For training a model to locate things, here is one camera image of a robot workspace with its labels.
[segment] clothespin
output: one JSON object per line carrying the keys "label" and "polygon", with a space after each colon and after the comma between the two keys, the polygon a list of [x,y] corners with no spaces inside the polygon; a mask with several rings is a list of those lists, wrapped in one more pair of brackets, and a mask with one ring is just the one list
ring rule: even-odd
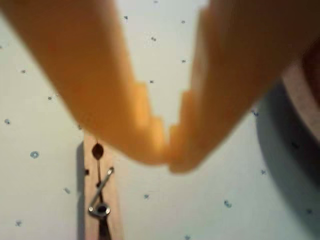
{"label": "clothespin", "polygon": [[123,240],[123,227],[110,149],[84,135],[85,240]]}

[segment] brown object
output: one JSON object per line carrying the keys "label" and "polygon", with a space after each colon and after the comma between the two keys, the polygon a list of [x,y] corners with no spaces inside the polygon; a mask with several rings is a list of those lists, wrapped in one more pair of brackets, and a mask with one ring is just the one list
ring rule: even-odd
{"label": "brown object", "polygon": [[320,40],[282,74],[288,95],[314,138],[320,143]]}
{"label": "brown object", "polygon": [[[98,161],[92,153],[97,139],[89,134],[84,135],[84,168],[86,175],[84,177],[84,225],[85,240],[100,240],[99,238],[99,220],[90,216],[88,213],[89,204],[97,191]],[[100,162],[101,178],[104,178],[110,167],[114,166],[113,154],[105,145]],[[103,200],[110,206],[110,214],[107,217],[107,223],[112,240],[123,240],[123,225],[120,214],[120,206],[117,194],[115,174],[113,173],[102,190]]]}

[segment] wooden clothespin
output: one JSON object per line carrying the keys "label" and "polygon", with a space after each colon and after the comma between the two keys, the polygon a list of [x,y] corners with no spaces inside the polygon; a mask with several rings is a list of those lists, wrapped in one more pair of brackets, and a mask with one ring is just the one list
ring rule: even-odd
{"label": "wooden clothespin", "polygon": [[84,135],[84,168],[85,240],[123,240],[113,155],[87,133]]}

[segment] dark speck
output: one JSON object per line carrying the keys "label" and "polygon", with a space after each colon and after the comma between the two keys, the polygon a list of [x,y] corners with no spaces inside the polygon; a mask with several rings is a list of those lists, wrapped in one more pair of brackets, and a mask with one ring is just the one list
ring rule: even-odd
{"label": "dark speck", "polygon": [[15,221],[15,226],[21,227],[21,225],[22,225],[22,221],[21,220],[16,220]]}
{"label": "dark speck", "polygon": [[255,115],[256,117],[259,116],[259,113],[258,113],[258,112],[255,112],[254,110],[251,110],[251,113],[252,113],[253,115]]}
{"label": "dark speck", "polygon": [[65,187],[65,188],[63,189],[63,191],[65,191],[67,194],[70,194],[70,193],[71,193],[70,189],[67,188],[67,187]]}
{"label": "dark speck", "polygon": [[232,204],[229,203],[229,201],[227,201],[227,200],[224,201],[224,205],[225,205],[228,209],[232,207]]}
{"label": "dark speck", "polygon": [[295,143],[294,141],[291,142],[291,145],[292,145],[292,147],[294,149],[299,149],[300,148],[300,146],[297,143]]}
{"label": "dark speck", "polygon": [[30,153],[30,157],[32,157],[33,159],[36,159],[37,157],[39,157],[39,152],[37,151],[32,151]]}

